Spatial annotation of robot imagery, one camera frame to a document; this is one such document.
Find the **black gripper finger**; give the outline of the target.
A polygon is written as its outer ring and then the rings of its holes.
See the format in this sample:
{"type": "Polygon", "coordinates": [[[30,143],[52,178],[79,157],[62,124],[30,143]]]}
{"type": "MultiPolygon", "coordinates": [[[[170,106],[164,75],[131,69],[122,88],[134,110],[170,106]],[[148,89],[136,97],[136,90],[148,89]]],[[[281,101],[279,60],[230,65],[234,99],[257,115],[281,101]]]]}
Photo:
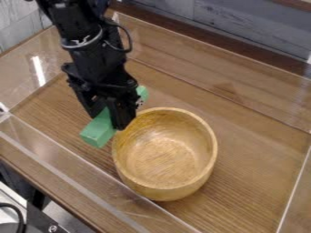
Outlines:
{"type": "Polygon", "coordinates": [[[138,95],[107,97],[106,105],[110,110],[111,121],[115,129],[124,130],[132,119],[136,117],[138,100],[138,95]]]}
{"type": "Polygon", "coordinates": [[[106,108],[103,96],[96,91],[91,90],[78,91],[76,97],[90,117],[95,118],[106,108]]]}

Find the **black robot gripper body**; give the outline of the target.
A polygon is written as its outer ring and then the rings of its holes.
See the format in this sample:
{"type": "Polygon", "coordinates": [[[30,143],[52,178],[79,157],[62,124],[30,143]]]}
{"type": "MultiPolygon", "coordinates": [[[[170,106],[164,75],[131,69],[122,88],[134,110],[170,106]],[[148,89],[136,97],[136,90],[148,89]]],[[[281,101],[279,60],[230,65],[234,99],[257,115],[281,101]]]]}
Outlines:
{"type": "Polygon", "coordinates": [[[139,95],[139,83],[126,69],[127,52],[120,36],[92,37],[86,42],[62,39],[62,48],[72,61],[62,65],[75,91],[96,91],[106,99],[139,95]]]}

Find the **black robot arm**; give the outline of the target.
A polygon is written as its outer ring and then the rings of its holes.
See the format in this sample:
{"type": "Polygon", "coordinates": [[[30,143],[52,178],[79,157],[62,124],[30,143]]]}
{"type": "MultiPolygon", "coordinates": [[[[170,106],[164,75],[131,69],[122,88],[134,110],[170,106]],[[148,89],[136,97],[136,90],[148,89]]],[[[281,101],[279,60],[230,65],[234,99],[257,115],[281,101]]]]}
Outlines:
{"type": "Polygon", "coordinates": [[[132,42],[128,30],[104,15],[111,0],[27,0],[55,25],[62,49],[72,61],[62,65],[67,82],[88,115],[110,111],[112,126],[126,129],[136,117],[139,83],[126,69],[132,42]]]}

